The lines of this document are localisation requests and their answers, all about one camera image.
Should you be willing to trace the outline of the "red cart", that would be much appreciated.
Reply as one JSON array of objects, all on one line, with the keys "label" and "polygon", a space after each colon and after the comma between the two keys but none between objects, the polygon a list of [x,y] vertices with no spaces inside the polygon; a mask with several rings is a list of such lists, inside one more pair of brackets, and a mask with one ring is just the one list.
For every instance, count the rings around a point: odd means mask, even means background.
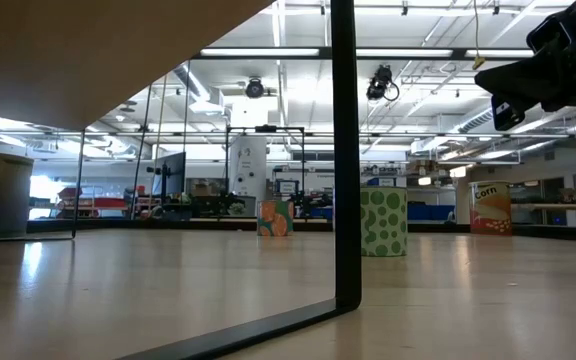
[{"label": "red cart", "polygon": [[124,217],[128,206],[123,198],[102,197],[100,187],[64,188],[58,193],[56,217],[58,219],[98,219]]}]

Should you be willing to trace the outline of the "yellow corn label can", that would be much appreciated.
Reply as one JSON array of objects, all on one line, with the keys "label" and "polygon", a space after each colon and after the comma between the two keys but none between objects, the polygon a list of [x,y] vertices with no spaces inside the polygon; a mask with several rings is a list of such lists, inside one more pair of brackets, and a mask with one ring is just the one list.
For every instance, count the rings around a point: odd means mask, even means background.
[{"label": "yellow corn label can", "polygon": [[503,181],[469,184],[470,230],[474,234],[512,235],[510,185]]}]

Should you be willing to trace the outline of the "white sign board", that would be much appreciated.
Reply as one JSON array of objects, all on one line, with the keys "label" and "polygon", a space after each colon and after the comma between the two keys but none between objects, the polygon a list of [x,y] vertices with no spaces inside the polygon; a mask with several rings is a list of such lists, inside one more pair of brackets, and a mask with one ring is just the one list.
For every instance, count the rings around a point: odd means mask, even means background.
[{"label": "white sign board", "polygon": [[274,190],[280,196],[292,196],[299,193],[300,186],[298,180],[277,179],[274,183]]}]

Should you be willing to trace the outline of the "white cylindrical tank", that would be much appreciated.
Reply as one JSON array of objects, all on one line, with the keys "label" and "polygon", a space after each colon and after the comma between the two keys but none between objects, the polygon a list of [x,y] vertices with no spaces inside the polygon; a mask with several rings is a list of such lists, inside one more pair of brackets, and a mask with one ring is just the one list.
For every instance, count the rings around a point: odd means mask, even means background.
[{"label": "white cylindrical tank", "polygon": [[262,201],[266,196],[267,142],[265,137],[238,136],[229,150],[229,188],[240,196]]}]

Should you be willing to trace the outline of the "black background rig frame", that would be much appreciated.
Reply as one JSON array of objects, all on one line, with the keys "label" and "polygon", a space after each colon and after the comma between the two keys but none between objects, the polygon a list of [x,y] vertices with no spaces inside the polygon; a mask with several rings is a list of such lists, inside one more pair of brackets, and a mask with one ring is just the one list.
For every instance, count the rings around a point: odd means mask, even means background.
[{"label": "black background rig frame", "polygon": [[280,137],[281,139],[292,138],[295,134],[301,136],[300,145],[302,150],[305,150],[305,135],[306,131],[304,127],[285,127],[285,126],[275,126],[275,125],[257,125],[257,126],[227,126],[224,136],[224,151],[225,151],[225,165],[224,165],[224,180],[225,188],[224,191],[228,194],[234,194],[229,188],[229,150],[230,144],[233,138],[238,136],[259,136],[265,137],[267,142],[267,171],[266,171],[266,196],[267,199],[267,182],[268,182],[268,167],[269,160],[268,155],[270,153],[268,140],[273,137]]}]

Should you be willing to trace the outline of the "green polka-dot can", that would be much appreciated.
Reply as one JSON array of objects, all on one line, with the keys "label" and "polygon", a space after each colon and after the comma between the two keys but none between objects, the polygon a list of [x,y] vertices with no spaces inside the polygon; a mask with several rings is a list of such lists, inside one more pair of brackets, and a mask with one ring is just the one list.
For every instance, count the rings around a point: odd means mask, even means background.
[{"label": "green polka-dot can", "polygon": [[363,186],[361,254],[365,257],[407,255],[407,190],[402,187]]}]

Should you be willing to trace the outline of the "teal orange-slice print can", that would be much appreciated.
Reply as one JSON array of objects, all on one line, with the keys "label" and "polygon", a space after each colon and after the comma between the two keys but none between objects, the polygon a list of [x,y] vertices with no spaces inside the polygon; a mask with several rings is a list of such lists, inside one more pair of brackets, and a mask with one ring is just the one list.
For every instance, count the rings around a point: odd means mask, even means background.
[{"label": "teal orange-slice print can", "polygon": [[258,203],[257,235],[285,237],[294,231],[294,203],[282,200],[265,200]]}]

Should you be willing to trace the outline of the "white LED light bar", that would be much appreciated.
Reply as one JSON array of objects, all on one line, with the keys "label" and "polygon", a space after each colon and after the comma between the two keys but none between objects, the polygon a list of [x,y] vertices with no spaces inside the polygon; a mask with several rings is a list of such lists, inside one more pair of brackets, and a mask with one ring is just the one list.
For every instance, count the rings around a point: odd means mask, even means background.
[{"label": "white LED light bar", "polygon": [[533,52],[529,49],[469,49],[466,57],[492,57],[492,58],[530,58]]},{"label": "white LED light bar", "polygon": [[446,58],[453,54],[451,49],[377,49],[367,48],[356,51],[361,57],[440,57]]},{"label": "white LED light bar", "polygon": [[317,48],[209,48],[200,52],[202,56],[225,57],[304,57],[318,56]]}]

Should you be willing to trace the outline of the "wooden shelf with black legs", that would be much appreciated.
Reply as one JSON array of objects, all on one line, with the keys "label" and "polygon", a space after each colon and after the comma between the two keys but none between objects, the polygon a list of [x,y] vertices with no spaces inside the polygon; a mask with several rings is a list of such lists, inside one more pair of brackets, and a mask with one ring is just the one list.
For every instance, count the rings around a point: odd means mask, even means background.
[{"label": "wooden shelf with black legs", "polygon": [[[0,0],[0,117],[84,130],[269,0]],[[129,360],[208,360],[357,309],[362,299],[354,0],[331,0],[335,295],[149,349]]]}]

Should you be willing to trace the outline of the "black monitor on stand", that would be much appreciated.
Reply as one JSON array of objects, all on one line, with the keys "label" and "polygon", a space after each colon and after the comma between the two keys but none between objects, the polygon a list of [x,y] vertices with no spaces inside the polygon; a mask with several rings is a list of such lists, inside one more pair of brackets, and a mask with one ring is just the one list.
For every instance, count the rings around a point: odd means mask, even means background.
[{"label": "black monitor on stand", "polygon": [[183,193],[185,187],[185,174],[185,152],[159,158],[154,167],[152,193],[161,197]]}]

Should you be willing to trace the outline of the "round black ceiling fixture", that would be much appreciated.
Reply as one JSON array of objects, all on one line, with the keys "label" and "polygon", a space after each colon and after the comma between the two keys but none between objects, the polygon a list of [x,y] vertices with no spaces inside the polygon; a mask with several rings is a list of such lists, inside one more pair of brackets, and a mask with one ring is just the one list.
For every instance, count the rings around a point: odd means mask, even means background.
[{"label": "round black ceiling fixture", "polygon": [[260,77],[250,77],[245,88],[245,95],[250,99],[258,99],[265,94],[265,87]]}]

